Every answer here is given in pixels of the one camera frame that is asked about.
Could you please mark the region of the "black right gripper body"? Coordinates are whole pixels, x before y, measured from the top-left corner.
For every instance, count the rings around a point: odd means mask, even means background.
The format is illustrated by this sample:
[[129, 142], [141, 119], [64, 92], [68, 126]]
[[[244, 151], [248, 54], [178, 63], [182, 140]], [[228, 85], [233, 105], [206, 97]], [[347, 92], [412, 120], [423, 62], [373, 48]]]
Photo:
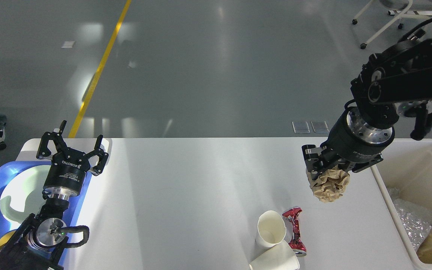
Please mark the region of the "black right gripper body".
[[395, 138], [395, 129], [379, 129], [363, 120], [358, 108], [349, 108], [338, 118], [327, 140], [320, 146], [356, 164], [379, 155]]

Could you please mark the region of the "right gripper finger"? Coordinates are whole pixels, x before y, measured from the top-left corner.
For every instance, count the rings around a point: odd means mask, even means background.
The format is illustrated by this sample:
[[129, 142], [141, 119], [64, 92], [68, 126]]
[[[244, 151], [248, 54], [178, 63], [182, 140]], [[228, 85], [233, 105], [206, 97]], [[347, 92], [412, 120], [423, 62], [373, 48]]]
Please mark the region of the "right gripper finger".
[[310, 181], [315, 181], [325, 171], [333, 169], [346, 161], [334, 149], [329, 148], [325, 144], [322, 144], [320, 147], [316, 145], [303, 145], [301, 149]]
[[382, 154], [377, 154], [374, 158], [370, 159], [369, 161], [365, 161], [362, 163], [349, 162], [349, 165], [346, 168], [346, 171], [358, 173], [358, 172], [363, 171], [367, 168], [370, 168], [373, 165], [378, 164], [381, 161], [383, 161]]

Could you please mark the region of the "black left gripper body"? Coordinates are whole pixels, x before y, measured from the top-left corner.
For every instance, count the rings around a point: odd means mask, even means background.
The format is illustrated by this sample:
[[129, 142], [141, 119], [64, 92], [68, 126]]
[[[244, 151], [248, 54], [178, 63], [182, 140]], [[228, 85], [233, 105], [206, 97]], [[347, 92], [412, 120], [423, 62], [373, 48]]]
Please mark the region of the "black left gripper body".
[[48, 193], [66, 190], [71, 197], [80, 195], [86, 173], [90, 169], [85, 156], [53, 155], [43, 190]]

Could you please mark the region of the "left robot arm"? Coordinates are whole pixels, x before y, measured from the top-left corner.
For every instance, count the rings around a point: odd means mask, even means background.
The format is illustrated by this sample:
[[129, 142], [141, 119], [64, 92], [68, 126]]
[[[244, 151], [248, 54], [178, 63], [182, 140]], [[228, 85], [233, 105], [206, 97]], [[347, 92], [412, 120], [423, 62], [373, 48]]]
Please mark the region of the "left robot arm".
[[36, 158], [51, 162], [42, 190], [45, 203], [0, 245], [0, 270], [62, 270], [59, 261], [65, 249], [81, 247], [89, 240], [89, 227], [67, 226], [63, 214], [70, 199], [80, 195], [87, 173], [99, 176], [103, 172], [109, 154], [101, 147], [103, 135], [89, 153], [67, 146], [62, 137], [65, 126], [62, 121], [59, 128], [41, 137]]

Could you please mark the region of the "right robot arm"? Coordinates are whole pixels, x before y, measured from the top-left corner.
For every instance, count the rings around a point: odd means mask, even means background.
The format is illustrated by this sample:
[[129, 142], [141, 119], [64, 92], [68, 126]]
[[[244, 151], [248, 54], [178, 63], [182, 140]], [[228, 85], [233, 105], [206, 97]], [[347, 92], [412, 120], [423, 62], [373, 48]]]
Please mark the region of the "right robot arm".
[[383, 160], [401, 115], [415, 118], [410, 137], [420, 141], [432, 128], [432, 38], [421, 40], [418, 24], [382, 53], [370, 55], [351, 81], [353, 99], [318, 147], [303, 145], [310, 182], [336, 168], [358, 173]]

